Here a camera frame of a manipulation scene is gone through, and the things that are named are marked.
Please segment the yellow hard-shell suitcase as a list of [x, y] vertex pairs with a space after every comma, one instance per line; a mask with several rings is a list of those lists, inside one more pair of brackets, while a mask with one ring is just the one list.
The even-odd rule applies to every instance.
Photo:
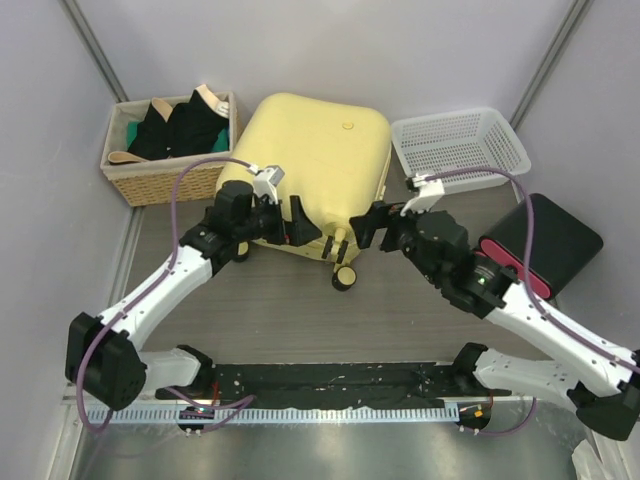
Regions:
[[320, 231], [311, 242], [281, 250], [333, 264], [339, 291], [357, 280], [351, 263], [360, 250], [350, 219], [384, 196], [391, 160], [391, 126], [378, 111], [291, 93], [276, 93], [258, 105], [226, 164], [216, 188], [228, 181], [251, 183], [248, 163], [278, 166], [277, 186], [284, 220], [292, 218], [291, 197]]

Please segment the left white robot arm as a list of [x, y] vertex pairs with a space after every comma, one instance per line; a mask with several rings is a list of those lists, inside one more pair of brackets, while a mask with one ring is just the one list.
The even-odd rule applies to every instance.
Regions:
[[190, 398], [205, 397], [213, 385], [212, 361], [192, 347], [145, 352], [160, 322], [191, 292], [211, 280], [238, 254], [244, 242], [302, 246], [321, 237], [299, 197], [290, 199], [291, 217], [280, 203], [257, 196], [243, 181], [228, 181], [189, 229], [171, 256], [127, 297], [96, 317], [79, 314], [71, 323], [65, 375], [114, 411], [140, 393], [179, 387]]

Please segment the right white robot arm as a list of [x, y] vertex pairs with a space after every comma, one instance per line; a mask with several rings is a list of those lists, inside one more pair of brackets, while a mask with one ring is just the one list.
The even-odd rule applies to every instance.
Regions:
[[375, 202], [351, 218], [357, 244], [385, 232], [384, 252], [399, 250], [461, 311], [498, 325], [548, 355], [546, 361], [505, 356], [468, 344], [451, 380], [465, 395], [481, 388], [522, 392], [574, 412], [592, 431], [627, 440], [639, 419], [639, 354], [608, 341], [528, 292], [507, 268], [473, 251], [467, 230], [445, 211], [404, 213]]

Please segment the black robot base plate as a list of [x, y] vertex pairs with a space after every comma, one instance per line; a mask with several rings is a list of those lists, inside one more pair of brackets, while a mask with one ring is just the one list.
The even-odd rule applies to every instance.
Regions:
[[255, 409], [343, 410], [440, 407], [448, 397], [489, 390], [449, 364], [434, 362], [218, 364], [204, 391], [230, 403], [247, 395]]

